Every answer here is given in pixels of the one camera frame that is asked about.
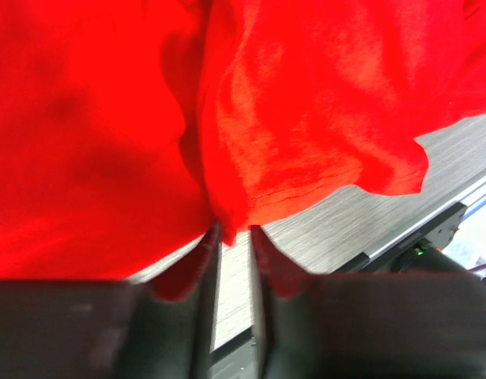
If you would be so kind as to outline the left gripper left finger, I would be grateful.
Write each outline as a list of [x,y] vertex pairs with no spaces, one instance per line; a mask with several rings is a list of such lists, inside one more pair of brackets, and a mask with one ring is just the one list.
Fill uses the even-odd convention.
[[0,280],[0,378],[207,378],[221,230],[145,283]]

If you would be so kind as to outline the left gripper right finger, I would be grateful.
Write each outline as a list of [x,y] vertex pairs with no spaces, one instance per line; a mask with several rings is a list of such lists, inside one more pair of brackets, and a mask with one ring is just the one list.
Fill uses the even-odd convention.
[[486,378],[486,282],[464,269],[313,274],[251,228],[260,378]]

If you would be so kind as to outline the red t shirt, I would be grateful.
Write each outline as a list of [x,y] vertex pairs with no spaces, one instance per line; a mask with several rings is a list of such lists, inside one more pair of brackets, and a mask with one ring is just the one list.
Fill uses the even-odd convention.
[[0,1],[0,279],[122,279],[486,114],[486,1]]

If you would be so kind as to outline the aluminium front rail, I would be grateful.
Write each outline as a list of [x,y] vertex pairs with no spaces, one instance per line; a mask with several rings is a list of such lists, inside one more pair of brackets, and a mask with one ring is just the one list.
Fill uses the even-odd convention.
[[336,273],[391,272],[390,268],[394,260],[407,250],[407,247],[402,248],[400,245],[405,241],[409,242],[412,237],[416,237],[417,231],[423,225],[456,202],[461,202],[467,206],[463,221],[486,205],[486,169],[450,191],[439,201],[422,211],[421,214],[406,222],[397,230],[390,232],[386,237],[378,240],[334,271]]

